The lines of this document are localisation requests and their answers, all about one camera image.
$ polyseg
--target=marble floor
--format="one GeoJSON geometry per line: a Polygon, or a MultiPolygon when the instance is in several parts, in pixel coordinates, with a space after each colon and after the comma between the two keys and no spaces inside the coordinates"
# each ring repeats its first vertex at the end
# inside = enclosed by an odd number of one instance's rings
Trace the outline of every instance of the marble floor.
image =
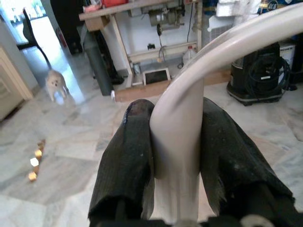
{"type": "MultiPolygon", "coordinates": [[[[82,56],[52,62],[70,96],[52,103],[45,89],[0,126],[0,223],[4,227],[84,227],[102,154],[129,103],[103,97],[82,56]],[[46,139],[38,179],[30,183],[29,159],[46,139]]],[[[212,99],[248,133],[303,211],[303,86],[278,103],[244,107],[226,84],[205,87],[212,99]]],[[[150,100],[157,102],[159,97],[150,100]]],[[[211,215],[200,188],[199,220],[211,215]]]]}

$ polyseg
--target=white wall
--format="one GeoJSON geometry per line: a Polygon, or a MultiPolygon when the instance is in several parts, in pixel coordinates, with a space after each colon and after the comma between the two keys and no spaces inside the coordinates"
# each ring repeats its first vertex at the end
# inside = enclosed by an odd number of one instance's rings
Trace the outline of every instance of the white wall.
{"type": "Polygon", "coordinates": [[[10,59],[20,72],[23,80],[29,87],[29,89],[34,89],[38,83],[30,70],[23,54],[17,48],[16,41],[12,34],[10,33],[7,25],[0,21],[0,44],[4,46],[4,49],[9,54],[10,59]]]}
{"type": "MultiPolygon", "coordinates": [[[[184,25],[179,29],[164,31],[161,36],[162,45],[174,45],[185,43],[187,41],[187,32],[190,18],[190,5],[186,5],[185,16],[182,18],[184,25]]],[[[191,20],[191,27],[195,21],[195,7],[191,20]]],[[[155,44],[156,48],[160,47],[159,37],[155,26],[151,26],[149,15],[130,17],[127,12],[118,13],[116,15],[120,33],[128,54],[146,51],[149,43],[155,44]]],[[[114,65],[117,70],[126,68],[117,39],[114,33],[113,25],[110,22],[102,31],[102,34],[108,44],[112,55],[114,65]]],[[[190,30],[189,42],[197,40],[196,33],[190,30]]]]}

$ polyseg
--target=black machine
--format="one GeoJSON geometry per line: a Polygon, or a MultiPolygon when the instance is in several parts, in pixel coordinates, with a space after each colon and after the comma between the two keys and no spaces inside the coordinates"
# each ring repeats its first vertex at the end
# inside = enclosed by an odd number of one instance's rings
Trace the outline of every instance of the black machine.
{"type": "Polygon", "coordinates": [[[227,92],[247,106],[277,102],[288,87],[290,68],[275,43],[233,62],[231,74],[227,92]]]}

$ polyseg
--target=white plastic tube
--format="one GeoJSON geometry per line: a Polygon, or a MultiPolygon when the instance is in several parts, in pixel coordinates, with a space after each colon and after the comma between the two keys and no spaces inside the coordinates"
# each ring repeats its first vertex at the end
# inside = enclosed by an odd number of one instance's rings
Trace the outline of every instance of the white plastic tube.
{"type": "Polygon", "coordinates": [[[300,32],[303,3],[240,24],[203,48],[161,96],[150,126],[157,178],[155,209],[165,221],[198,217],[203,78],[242,56],[300,32]]]}

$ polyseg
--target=small white dog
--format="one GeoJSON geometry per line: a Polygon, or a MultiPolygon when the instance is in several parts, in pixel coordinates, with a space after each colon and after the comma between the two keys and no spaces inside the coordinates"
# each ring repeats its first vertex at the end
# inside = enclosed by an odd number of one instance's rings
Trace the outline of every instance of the small white dog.
{"type": "Polygon", "coordinates": [[[69,93],[63,75],[55,70],[50,70],[48,72],[46,87],[53,102],[55,101],[54,94],[56,91],[60,92],[63,98],[69,93]]]}

